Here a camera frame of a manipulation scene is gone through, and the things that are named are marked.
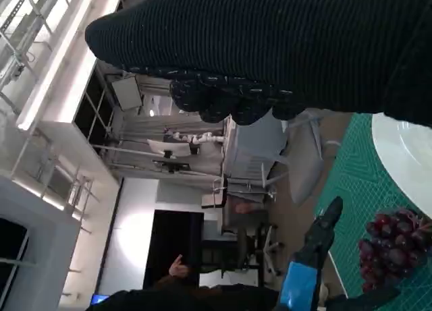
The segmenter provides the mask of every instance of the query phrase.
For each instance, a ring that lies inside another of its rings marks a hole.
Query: window
[[[75,116],[75,124],[91,144],[104,145],[109,138],[113,108],[105,96],[106,89],[93,72]]]

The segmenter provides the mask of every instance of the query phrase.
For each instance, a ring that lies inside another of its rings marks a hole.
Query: person's hand
[[[189,267],[182,264],[182,257],[182,255],[179,255],[169,268],[168,273],[172,277],[179,277],[181,279],[184,279],[189,275]]]

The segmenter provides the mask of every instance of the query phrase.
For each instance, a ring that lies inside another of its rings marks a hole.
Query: blue tool
[[[294,254],[288,265],[275,311],[315,311],[318,308],[321,271],[335,238],[334,228],[342,207],[342,199],[335,198],[306,232],[302,249]],[[395,287],[382,287],[357,298],[329,301],[327,311],[375,310],[399,293]]]

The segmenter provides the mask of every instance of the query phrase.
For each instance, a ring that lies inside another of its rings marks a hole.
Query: table
[[[362,293],[357,242],[367,236],[365,224],[377,211],[416,208],[381,164],[373,145],[371,118],[369,114],[353,116],[316,207],[319,213],[336,196],[344,200],[330,252],[349,297]],[[432,258],[399,288],[401,295],[380,310],[432,310]]]

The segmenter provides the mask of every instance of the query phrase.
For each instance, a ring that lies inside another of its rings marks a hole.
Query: computer screen
[[[93,294],[91,304],[101,303],[103,300],[108,298],[109,295]]]

